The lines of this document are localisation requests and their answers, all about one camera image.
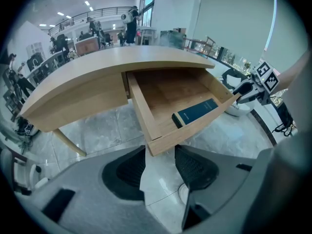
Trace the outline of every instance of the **dark green book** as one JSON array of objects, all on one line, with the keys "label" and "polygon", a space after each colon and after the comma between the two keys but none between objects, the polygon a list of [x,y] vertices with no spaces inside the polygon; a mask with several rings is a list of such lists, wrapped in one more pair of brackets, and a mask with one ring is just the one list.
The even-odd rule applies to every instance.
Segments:
[{"label": "dark green book", "polygon": [[214,99],[209,99],[192,107],[173,113],[172,120],[174,121],[177,128],[181,128],[193,122],[194,120],[204,116],[205,114],[209,113],[217,107],[218,105],[216,104]]}]

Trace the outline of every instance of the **open drawer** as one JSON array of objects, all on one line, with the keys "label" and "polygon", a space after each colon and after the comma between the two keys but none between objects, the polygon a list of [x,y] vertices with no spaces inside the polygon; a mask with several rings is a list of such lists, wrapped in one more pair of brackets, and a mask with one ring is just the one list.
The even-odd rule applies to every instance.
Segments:
[{"label": "open drawer", "polygon": [[[153,156],[202,130],[238,98],[203,68],[128,72],[130,96]],[[218,107],[177,128],[172,114],[213,98]]]}]

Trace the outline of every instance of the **desk leg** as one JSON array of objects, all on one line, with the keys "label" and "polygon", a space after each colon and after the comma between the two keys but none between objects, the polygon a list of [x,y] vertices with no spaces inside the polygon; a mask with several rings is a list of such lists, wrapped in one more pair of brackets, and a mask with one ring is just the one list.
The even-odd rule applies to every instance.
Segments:
[{"label": "desk leg", "polygon": [[57,128],[53,130],[53,133],[57,137],[59,137],[60,140],[63,141],[67,146],[69,146],[73,151],[80,154],[81,156],[86,156],[86,153],[78,146],[76,146],[68,137],[66,137],[65,134],[63,134],[60,129]]},{"label": "desk leg", "polygon": [[142,35],[141,35],[141,45],[143,44],[143,38],[144,38],[144,30],[142,30]]},{"label": "desk leg", "polygon": [[57,60],[53,60],[53,62],[54,62],[54,70],[57,70],[58,68],[59,68],[59,65],[58,65],[58,62],[57,62]]},{"label": "desk leg", "polygon": [[37,87],[37,84],[35,83],[35,80],[34,80],[33,75],[31,75],[31,76],[29,77],[29,81],[30,81],[30,83],[31,83],[35,88]]}]

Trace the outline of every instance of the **marble floor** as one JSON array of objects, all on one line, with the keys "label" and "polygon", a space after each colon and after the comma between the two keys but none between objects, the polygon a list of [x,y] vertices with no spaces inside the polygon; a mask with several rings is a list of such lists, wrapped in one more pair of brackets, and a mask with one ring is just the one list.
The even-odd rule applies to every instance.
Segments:
[{"label": "marble floor", "polygon": [[[53,133],[38,133],[33,139],[32,147],[24,155],[40,165],[41,176],[52,178],[80,160],[146,145],[131,100],[128,105],[73,122],[61,127],[61,130],[85,150],[87,156],[82,157],[71,151]],[[252,158],[256,158],[261,150],[272,147],[251,114],[238,118],[226,113],[183,144],[216,153]],[[181,232],[185,206],[177,191],[182,183],[172,150],[155,157],[146,151],[146,168],[140,189],[145,193],[147,210],[171,233]]]}]

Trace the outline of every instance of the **glass railing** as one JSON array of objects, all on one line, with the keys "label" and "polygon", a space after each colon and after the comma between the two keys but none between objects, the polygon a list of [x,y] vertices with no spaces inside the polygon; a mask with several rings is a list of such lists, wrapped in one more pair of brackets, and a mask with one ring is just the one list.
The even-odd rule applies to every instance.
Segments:
[{"label": "glass railing", "polygon": [[77,25],[80,23],[86,23],[87,18],[91,17],[93,19],[100,19],[101,17],[107,17],[107,16],[115,16],[115,15],[122,15],[128,12],[131,9],[131,7],[111,7],[111,8],[103,8],[98,9],[94,11],[85,12],[76,16],[73,16],[70,19],[66,19],[59,24],[55,25],[55,27],[45,30],[50,36],[53,36],[57,34],[58,32],[61,32],[64,29],[67,29],[68,27],[71,27],[73,25]]},{"label": "glass railing", "polygon": [[[217,45],[213,45],[213,48],[209,53],[209,57],[212,57],[220,63],[239,71],[245,76],[249,76],[251,69],[258,65],[258,63],[251,63],[246,58],[235,54],[233,51]],[[274,95],[271,95],[271,101],[276,107],[283,101],[281,96],[285,91],[286,90],[282,90]]]}]

